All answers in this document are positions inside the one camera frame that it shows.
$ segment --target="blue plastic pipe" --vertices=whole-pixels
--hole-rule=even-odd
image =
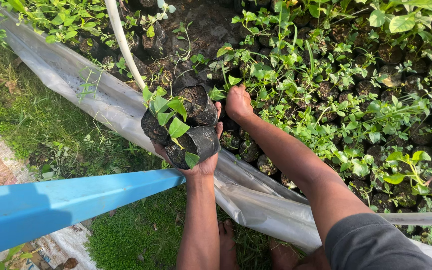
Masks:
[[[0,252],[185,181],[158,169],[0,186]]]

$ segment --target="sleeve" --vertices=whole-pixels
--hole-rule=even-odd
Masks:
[[[333,270],[432,270],[432,258],[377,214],[338,221],[324,249]]]

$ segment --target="white hose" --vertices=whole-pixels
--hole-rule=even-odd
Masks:
[[[116,36],[121,53],[123,54],[124,60],[126,60],[126,63],[128,64],[129,71],[131,71],[132,76],[136,79],[136,83],[142,91],[145,89],[146,83],[141,78],[139,70],[136,67],[135,61],[131,55],[131,51],[129,50],[128,41],[126,41],[123,26],[121,25],[118,7],[116,6],[116,0],[105,0],[105,3],[107,14],[109,15],[109,20],[113,27],[114,35]]]

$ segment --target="foot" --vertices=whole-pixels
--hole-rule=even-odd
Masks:
[[[236,259],[236,243],[233,240],[233,224],[229,219],[218,221],[219,226],[219,269],[239,270]]]
[[[291,245],[283,245],[271,238],[269,244],[273,270],[292,270],[298,264],[300,253]]]

